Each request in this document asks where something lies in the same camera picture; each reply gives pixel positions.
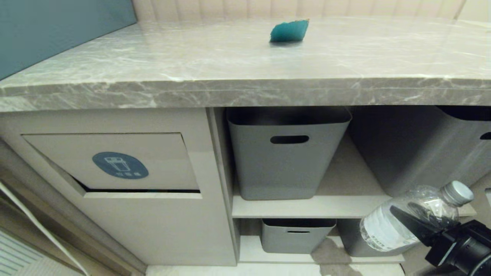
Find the marble countertop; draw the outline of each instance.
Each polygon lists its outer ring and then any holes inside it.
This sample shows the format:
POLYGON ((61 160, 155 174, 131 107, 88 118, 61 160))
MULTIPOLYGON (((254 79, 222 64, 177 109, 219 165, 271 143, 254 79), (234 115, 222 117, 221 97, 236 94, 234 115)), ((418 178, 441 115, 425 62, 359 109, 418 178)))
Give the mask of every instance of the marble countertop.
POLYGON ((0 81, 0 111, 107 108, 491 105, 491 29, 445 19, 143 22, 0 81))

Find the white bottle cap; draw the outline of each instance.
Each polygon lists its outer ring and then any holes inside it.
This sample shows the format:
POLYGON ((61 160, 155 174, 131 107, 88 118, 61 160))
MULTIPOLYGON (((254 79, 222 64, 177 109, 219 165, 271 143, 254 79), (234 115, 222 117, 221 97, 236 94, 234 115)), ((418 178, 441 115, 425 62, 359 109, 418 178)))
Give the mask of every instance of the white bottle cap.
POLYGON ((460 181, 452 181, 441 188, 445 199, 459 207, 471 202, 474 199, 472 191, 460 181))

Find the water bottle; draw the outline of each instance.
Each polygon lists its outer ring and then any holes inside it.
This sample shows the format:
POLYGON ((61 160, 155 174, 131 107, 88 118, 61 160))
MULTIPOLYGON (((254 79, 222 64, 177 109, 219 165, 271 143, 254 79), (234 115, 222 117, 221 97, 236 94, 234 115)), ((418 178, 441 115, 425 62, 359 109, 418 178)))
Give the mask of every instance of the water bottle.
POLYGON ((441 189, 418 186, 383 203, 364 217, 360 222, 361 236, 370 247, 382 252, 415 244, 418 238, 392 215, 391 206, 443 230, 458 223, 457 208, 473 199, 472 191, 459 181, 452 181, 441 189))

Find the teal sponge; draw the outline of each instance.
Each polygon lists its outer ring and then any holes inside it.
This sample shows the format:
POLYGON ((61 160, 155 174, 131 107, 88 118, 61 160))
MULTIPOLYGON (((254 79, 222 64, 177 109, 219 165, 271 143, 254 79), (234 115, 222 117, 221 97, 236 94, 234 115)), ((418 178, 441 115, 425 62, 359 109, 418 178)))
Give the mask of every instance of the teal sponge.
POLYGON ((308 19, 278 24, 271 31, 270 42, 302 41, 307 27, 308 19))

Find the storage bin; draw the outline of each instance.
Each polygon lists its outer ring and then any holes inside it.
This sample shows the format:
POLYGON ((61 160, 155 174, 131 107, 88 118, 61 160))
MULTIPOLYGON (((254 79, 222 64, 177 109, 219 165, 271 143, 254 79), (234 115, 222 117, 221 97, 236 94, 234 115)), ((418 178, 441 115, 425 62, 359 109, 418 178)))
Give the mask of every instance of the storage bin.
POLYGON ((344 107, 229 108, 241 196, 246 200, 315 195, 350 120, 344 107))
POLYGON ((352 138, 390 196, 417 185, 472 185, 491 170, 491 107, 364 107, 352 138))
POLYGON ((268 253, 310 254, 336 219, 263 219, 261 244, 268 253))
POLYGON ((388 257, 397 256, 412 248, 414 245, 398 248, 393 251, 380 252, 371 248, 360 233, 361 219, 339 219, 337 229, 343 241, 346 252, 352 257, 388 257))

